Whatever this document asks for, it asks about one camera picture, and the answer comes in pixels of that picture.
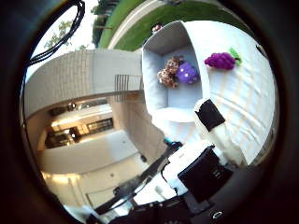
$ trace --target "tree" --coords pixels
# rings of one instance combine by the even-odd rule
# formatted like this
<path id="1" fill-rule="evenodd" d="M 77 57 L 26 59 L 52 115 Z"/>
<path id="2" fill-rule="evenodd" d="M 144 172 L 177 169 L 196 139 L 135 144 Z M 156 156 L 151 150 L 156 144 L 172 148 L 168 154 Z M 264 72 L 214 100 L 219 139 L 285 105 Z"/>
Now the tree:
<path id="1" fill-rule="evenodd" d="M 77 50 L 83 50 L 83 49 L 86 49 L 88 46 L 85 46 L 85 45 L 80 45 Z"/>
<path id="2" fill-rule="evenodd" d="M 68 29 L 71 27 L 72 21 L 61 21 L 58 26 L 58 34 L 54 32 L 49 41 L 44 45 L 45 49 L 52 48 L 59 40 L 61 40 L 65 34 L 68 32 Z M 71 42 L 68 40 L 64 43 L 65 45 L 71 45 Z"/>

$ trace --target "wire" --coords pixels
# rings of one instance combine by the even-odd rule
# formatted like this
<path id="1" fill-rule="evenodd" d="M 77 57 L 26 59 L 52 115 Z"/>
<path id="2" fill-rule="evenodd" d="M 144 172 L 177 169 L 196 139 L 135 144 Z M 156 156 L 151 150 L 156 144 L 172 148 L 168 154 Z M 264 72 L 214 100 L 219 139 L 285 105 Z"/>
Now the wire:
<path id="1" fill-rule="evenodd" d="M 78 8 L 76 18 L 74 18 L 74 20 L 73 20 L 70 31 L 58 43 L 56 43 L 52 48 L 50 48 L 42 53 L 39 53 L 35 57 L 33 57 L 29 61 L 28 66 L 31 66 L 35 63 L 40 63 L 40 62 L 46 60 L 47 58 L 49 58 L 78 29 L 78 27 L 83 19 L 84 13 L 85 13 L 85 3 L 81 0 L 70 0 L 70 3 L 73 6 L 77 6 L 77 8 Z M 28 130 L 27 130 L 27 119 L 26 119 L 26 115 L 25 115 L 25 84 L 26 84 L 26 74 L 23 76 L 22 83 L 21 83 L 21 96 L 20 96 L 20 104 L 21 104 L 20 116 L 21 117 L 20 117 L 20 119 L 22 120 L 21 128 L 24 131 L 27 146 L 31 149 L 30 151 L 33 152 L 32 145 L 29 140 L 29 135 L 28 135 Z"/>
<path id="2" fill-rule="evenodd" d="M 62 37 L 53 47 L 47 49 L 46 51 L 37 54 L 33 58 L 30 59 L 28 66 L 31 66 L 35 63 L 40 63 L 46 59 L 48 59 L 50 56 L 52 56 L 63 44 L 66 43 L 66 41 L 76 32 L 76 30 L 79 28 L 81 21 L 85 14 L 85 3 L 81 0 L 71 0 L 70 1 L 74 6 L 78 8 L 76 17 L 74 18 L 72 25 L 70 27 L 69 32 Z"/>
<path id="3" fill-rule="evenodd" d="M 133 197 L 135 197 L 142 189 L 144 189 L 144 187 L 147 186 L 147 184 L 151 181 L 152 179 L 152 176 L 149 176 L 148 179 L 145 181 L 144 185 L 142 186 L 142 188 L 138 191 L 138 192 L 133 192 L 132 194 L 130 194 L 122 203 L 114 206 L 114 207 L 110 207 L 107 212 L 115 209 L 115 208 L 118 208 L 120 206 L 122 206 L 123 204 L 127 203 L 130 199 L 132 199 Z"/>

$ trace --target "sky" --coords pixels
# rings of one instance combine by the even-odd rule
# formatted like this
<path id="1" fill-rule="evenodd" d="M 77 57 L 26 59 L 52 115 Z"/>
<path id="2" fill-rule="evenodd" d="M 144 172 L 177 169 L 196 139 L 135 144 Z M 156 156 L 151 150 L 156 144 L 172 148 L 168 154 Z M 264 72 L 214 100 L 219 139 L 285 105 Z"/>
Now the sky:
<path id="1" fill-rule="evenodd" d="M 91 13 L 91 9 L 97 5 L 97 0 L 85 0 L 84 2 L 85 2 L 84 18 L 83 18 L 79 28 L 76 30 L 74 35 L 71 37 L 72 45 L 71 46 L 62 45 L 47 60 L 45 60 L 41 63 L 36 63 L 34 65 L 31 65 L 27 69 L 26 81 L 28 81 L 30 76 L 36 71 L 36 69 L 38 67 L 40 67 L 42 64 L 46 63 L 47 61 L 49 61 L 53 58 L 63 55 L 69 51 L 73 51 L 81 45 L 88 46 L 87 49 L 94 49 L 94 45 L 92 43 L 92 37 L 93 37 L 93 21 L 96 16 Z M 75 19 L 76 13 L 77 13 L 77 7 L 69 8 L 44 34 L 44 36 L 41 38 L 41 40 L 37 44 L 37 47 L 33 53 L 33 56 L 45 51 L 44 46 L 45 46 L 46 42 L 50 39 L 52 34 L 54 32 L 56 32 L 58 34 L 59 23 L 61 21 L 72 21 L 73 19 Z"/>

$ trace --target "black cable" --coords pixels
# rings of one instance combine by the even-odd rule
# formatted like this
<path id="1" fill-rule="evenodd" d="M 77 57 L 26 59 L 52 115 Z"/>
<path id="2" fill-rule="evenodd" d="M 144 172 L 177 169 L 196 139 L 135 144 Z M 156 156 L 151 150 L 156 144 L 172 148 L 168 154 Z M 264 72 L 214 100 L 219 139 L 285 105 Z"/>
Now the black cable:
<path id="1" fill-rule="evenodd" d="M 138 175 L 137 177 L 117 187 L 114 190 L 115 196 L 112 199 L 110 199 L 109 201 L 101 204 L 100 206 L 94 209 L 94 211 L 97 214 L 103 215 L 104 213 L 109 211 L 110 208 L 113 206 L 113 204 L 118 202 L 120 199 L 132 195 L 134 193 L 134 190 L 144 180 L 147 180 L 150 176 L 153 176 L 158 172 L 158 168 L 166 158 L 168 158 L 172 153 L 174 153 L 176 150 L 182 147 L 182 144 L 180 142 L 168 142 L 168 141 L 164 141 L 164 142 L 167 144 L 167 148 L 165 152 L 160 156 L 160 158 L 157 159 L 154 163 L 152 163 L 141 175 Z"/>
<path id="2" fill-rule="evenodd" d="M 53 53 L 57 51 L 57 49 L 65 43 L 73 33 L 78 29 L 84 13 L 85 13 L 85 3 L 81 0 L 70 0 L 70 3 L 73 4 L 73 6 L 78 7 L 78 12 L 76 15 L 76 18 L 74 18 L 74 21 L 71 25 L 70 31 L 57 43 L 55 46 L 52 48 L 46 50 L 45 52 L 37 54 L 35 57 L 33 57 L 30 62 L 28 63 L 30 65 L 33 65 L 35 63 L 39 63 L 41 61 L 44 61 L 45 59 L 49 58 Z M 25 116 L 25 84 L 26 84 L 26 74 L 23 76 L 22 83 L 21 83 L 21 96 L 20 96 L 20 104 L 21 104 L 21 114 L 22 116 L 22 131 L 24 132 L 25 138 L 26 138 L 26 143 L 27 146 L 31 149 L 31 152 L 33 152 L 32 145 L 29 140 L 29 135 L 28 135 L 28 130 L 27 130 L 27 119 Z"/>
<path id="3" fill-rule="evenodd" d="M 45 50 L 42 53 L 37 54 L 33 58 L 30 59 L 28 66 L 31 66 L 35 63 L 40 63 L 46 59 L 48 59 L 50 56 L 52 56 L 63 44 L 66 43 L 66 41 L 76 32 L 76 30 L 79 28 L 81 21 L 85 14 L 85 3 L 81 0 L 71 0 L 71 3 L 73 6 L 76 6 L 78 8 L 76 17 L 74 18 L 72 25 L 70 27 L 69 32 L 62 37 L 53 47 Z"/>

